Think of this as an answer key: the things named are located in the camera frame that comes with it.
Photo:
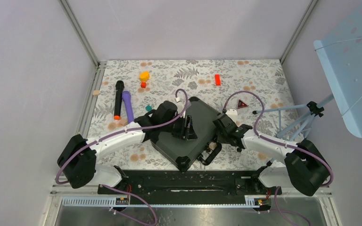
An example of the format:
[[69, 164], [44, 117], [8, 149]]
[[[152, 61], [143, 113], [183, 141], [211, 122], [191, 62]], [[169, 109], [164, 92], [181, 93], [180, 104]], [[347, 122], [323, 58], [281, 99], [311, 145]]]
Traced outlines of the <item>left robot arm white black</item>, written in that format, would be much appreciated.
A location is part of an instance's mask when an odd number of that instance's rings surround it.
[[60, 169], [56, 183], [69, 183], [73, 189], [85, 185], [108, 185], [115, 193], [123, 193], [127, 189], [127, 181], [119, 167], [104, 166], [99, 161], [116, 151], [150, 140], [154, 132], [181, 129], [190, 119], [186, 115], [190, 105], [189, 100], [177, 103], [164, 101], [157, 109], [112, 133], [90, 138], [74, 135], [57, 160]]

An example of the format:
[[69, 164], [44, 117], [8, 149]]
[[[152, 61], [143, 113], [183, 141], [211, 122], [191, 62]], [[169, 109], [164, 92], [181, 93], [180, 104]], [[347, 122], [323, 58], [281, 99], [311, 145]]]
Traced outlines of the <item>black poker chip case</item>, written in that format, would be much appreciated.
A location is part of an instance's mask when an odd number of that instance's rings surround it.
[[186, 115], [150, 135], [152, 146], [182, 172], [195, 160], [209, 165], [222, 150], [213, 121], [220, 114], [198, 97], [190, 97]]

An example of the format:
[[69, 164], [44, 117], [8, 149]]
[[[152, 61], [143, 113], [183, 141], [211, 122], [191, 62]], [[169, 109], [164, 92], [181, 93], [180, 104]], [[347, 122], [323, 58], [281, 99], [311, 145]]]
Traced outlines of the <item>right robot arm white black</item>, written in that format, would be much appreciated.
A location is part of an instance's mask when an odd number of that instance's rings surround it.
[[293, 187], [301, 194], [313, 196], [322, 186], [328, 186], [334, 176], [315, 145], [303, 140], [300, 143], [282, 140], [259, 132], [256, 126], [236, 123], [221, 113], [213, 121], [222, 144], [263, 153], [282, 163], [272, 167], [272, 161], [260, 167], [253, 175], [251, 187], [258, 194], [270, 187]]

